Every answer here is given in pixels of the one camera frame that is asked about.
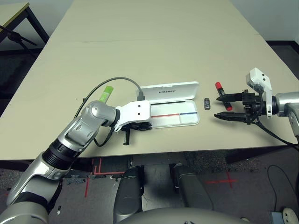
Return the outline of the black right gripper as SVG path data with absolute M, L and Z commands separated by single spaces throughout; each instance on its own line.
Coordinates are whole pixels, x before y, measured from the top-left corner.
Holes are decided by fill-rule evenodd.
M 214 114 L 214 116 L 221 120 L 226 121 L 245 121 L 247 125 L 253 123 L 259 116 L 266 114 L 266 102 L 263 100 L 263 94 L 259 93 L 248 93 L 248 91 L 243 91 L 241 93 L 225 94 L 219 96 L 217 101 L 221 102 L 236 102 L 242 101 L 244 105 L 244 112 L 220 112 Z

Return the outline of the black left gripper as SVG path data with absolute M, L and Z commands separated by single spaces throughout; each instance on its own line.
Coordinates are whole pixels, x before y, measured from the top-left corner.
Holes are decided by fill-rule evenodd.
M 147 131 L 147 130 L 151 130 L 152 124 L 150 122 L 142 122 L 140 123 L 140 131 Z M 137 130 L 139 128 L 138 123 L 134 122 L 134 123 L 129 123 L 127 125 L 124 125 L 121 130 L 125 133 L 125 137 L 124 137 L 124 146 L 129 145 L 130 143 L 130 130 Z

